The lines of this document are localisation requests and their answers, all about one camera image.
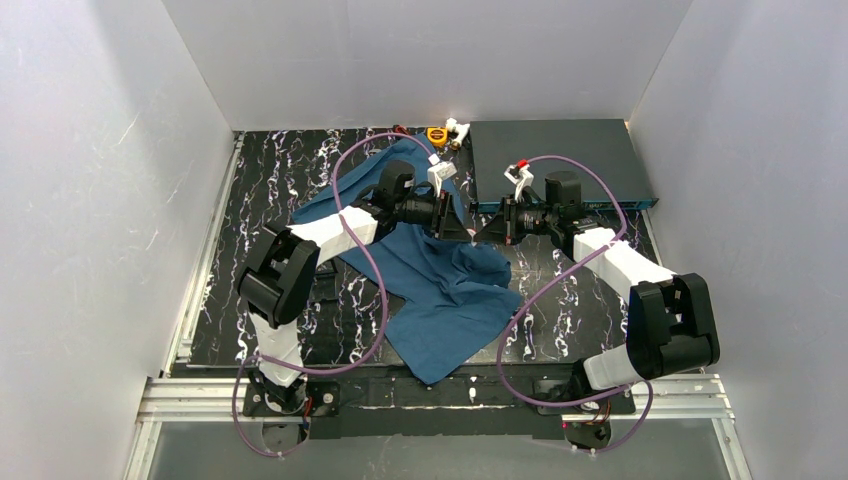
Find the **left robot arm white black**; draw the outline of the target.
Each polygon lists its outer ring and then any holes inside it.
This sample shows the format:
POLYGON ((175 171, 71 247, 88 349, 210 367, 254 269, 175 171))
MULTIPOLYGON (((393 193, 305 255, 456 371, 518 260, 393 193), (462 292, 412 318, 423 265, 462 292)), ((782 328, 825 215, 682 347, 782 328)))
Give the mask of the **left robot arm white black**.
POLYGON ((400 223, 437 240, 468 242, 443 184, 456 172, 433 159, 419 183, 410 163, 387 163, 376 184, 337 213, 305 224, 263 227, 236 284, 257 335, 258 380, 283 389, 303 374, 296 320, 306 308, 318 266, 359 245, 376 243, 400 223))

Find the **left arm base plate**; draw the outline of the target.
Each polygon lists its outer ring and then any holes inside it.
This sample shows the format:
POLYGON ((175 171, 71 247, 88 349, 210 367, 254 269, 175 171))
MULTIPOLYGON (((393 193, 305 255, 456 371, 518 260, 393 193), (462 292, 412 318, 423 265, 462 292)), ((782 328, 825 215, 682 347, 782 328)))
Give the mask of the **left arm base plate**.
POLYGON ((335 381, 309 382, 298 378, 289 387, 268 380, 257 369, 248 371, 241 413, 250 418, 271 416, 336 416, 340 385, 335 381))

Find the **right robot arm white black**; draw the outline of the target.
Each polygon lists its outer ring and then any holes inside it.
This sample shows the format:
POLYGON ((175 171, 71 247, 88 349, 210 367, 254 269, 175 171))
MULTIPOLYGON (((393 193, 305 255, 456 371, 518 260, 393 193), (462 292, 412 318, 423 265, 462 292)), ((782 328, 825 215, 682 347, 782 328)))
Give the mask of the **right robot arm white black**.
POLYGON ((512 246, 528 235, 547 236, 610 286, 627 307, 624 344, 576 364, 567 384, 572 399, 718 362, 712 302, 700 275, 660 266, 590 218, 575 173, 548 174, 544 197, 531 192, 528 166, 510 166, 504 174, 515 190, 502 199, 476 239, 512 246))

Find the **blue t-shirt garment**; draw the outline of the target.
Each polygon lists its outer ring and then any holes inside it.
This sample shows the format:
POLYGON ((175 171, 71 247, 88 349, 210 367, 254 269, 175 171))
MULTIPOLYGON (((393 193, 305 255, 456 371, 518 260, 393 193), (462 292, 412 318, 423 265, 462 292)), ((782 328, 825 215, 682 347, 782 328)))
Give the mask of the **blue t-shirt garment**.
MULTIPOLYGON (((428 156, 417 143, 401 139, 368 157, 338 179, 343 206, 376 184, 391 160, 416 169, 425 181, 428 156)), ((332 187, 291 213, 302 224, 336 213, 332 187)), ((386 337, 411 372, 435 384, 483 349, 504 330, 522 297, 510 290, 510 262, 492 246, 437 240, 418 225, 400 223, 368 246, 387 291, 405 300, 392 315, 386 337)))

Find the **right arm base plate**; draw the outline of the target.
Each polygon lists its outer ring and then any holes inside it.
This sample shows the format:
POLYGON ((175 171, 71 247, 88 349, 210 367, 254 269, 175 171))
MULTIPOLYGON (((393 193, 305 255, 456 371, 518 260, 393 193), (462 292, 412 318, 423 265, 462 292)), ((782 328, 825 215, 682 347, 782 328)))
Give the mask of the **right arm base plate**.
MULTIPOLYGON (((578 382, 542 379, 533 382, 531 397, 550 403, 564 403, 596 395, 595 391, 583 390, 578 382)), ((635 404, 629 390, 599 400, 583 401, 569 407, 535 406, 542 416, 577 415, 577 420, 564 420, 562 426, 565 439, 576 450, 591 453, 610 450, 622 443, 613 438, 612 416, 632 414, 635 404)))

